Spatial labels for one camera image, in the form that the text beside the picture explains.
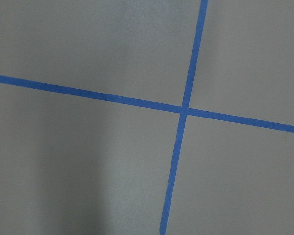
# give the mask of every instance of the floor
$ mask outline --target floor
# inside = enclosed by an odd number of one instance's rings
[[[2,234],[294,235],[294,0],[1,0]]]

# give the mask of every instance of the gray surface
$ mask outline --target gray surface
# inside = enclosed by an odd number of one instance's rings
[[[192,108],[294,125],[294,0],[210,0]]]
[[[0,0],[0,75],[180,105],[197,0]]]
[[[0,235],[158,234],[177,121],[0,84]]]
[[[294,134],[188,117],[168,235],[294,235]]]

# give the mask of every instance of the blue line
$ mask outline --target blue line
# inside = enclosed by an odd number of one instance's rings
[[[105,100],[105,101],[110,101],[114,103],[139,106],[139,107],[168,111],[173,113],[181,112],[181,107],[176,105],[163,104],[163,103],[142,100],[142,99],[134,99],[134,98],[113,95],[113,94],[87,91],[87,90],[82,90],[82,89],[77,89],[72,87],[64,87],[64,86],[53,85],[49,83],[35,82],[35,81],[13,78],[13,77],[6,77],[1,75],[0,75],[0,83],[20,86],[20,87],[33,88],[33,89],[49,91],[49,92],[75,95],[75,96],[80,96],[80,97],[85,97],[90,99]]]
[[[196,71],[197,59],[199,55],[201,37],[202,37],[204,23],[205,23],[207,6],[208,6],[208,0],[201,0],[196,32],[195,32],[195,38],[193,43],[193,49],[192,49],[192,55],[191,55],[191,60],[190,60],[190,65],[188,69],[185,90],[184,90],[182,110],[181,110],[180,119],[178,122],[176,140],[175,140],[174,149],[173,149],[166,197],[165,197],[163,210],[162,210],[160,229],[159,229],[160,235],[165,235],[167,230],[170,207],[172,202],[172,194],[173,194],[177,166],[178,166],[178,161],[180,158],[180,152],[181,152],[181,147],[183,142],[183,135],[185,130],[186,118],[188,114],[188,108],[189,108],[191,94],[192,94],[193,81],[194,81],[194,76]]]
[[[294,126],[276,123],[276,122],[270,122],[270,121],[263,121],[263,120],[257,120],[247,117],[239,117],[229,114],[220,114],[205,110],[199,110],[199,109],[188,109],[188,114],[192,116],[202,117],[202,118],[209,118],[209,119],[216,119],[221,121],[229,121],[244,125],[250,125],[250,126],[258,126],[273,130],[279,130],[279,131],[287,131],[294,133]]]

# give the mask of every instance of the horizontal blue line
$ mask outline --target horizontal blue line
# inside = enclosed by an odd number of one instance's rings
[[[110,102],[114,102],[114,103],[133,105],[133,106],[168,111],[168,112],[173,112],[173,113],[180,113],[181,112],[181,107],[176,106],[176,105],[158,103],[158,102],[142,100],[142,99],[129,98],[129,97],[113,95],[113,94],[105,94],[105,93],[100,93],[100,92],[87,91],[87,90],[83,90],[83,89],[64,87],[64,86],[53,85],[53,84],[49,84],[49,83],[36,82],[36,81],[30,81],[30,80],[13,78],[13,77],[6,77],[6,76],[1,76],[1,75],[0,75],[0,83],[20,86],[20,87],[33,88],[33,89],[38,89],[38,90],[42,90],[42,91],[75,95],[75,96],[80,96],[80,97],[85,97],[85,98],[90,98],[90,99],[105,100],[105,101],[110,101]]]
[[[276,122],[270,122],[270,121],[257,120],[257,119],[247,118],[247,117],[221,114],[221,113],[215,113],[215,112],[199,110],[199,109],[188,109],[188,115],[294,133],[294,126],[276,123]]]

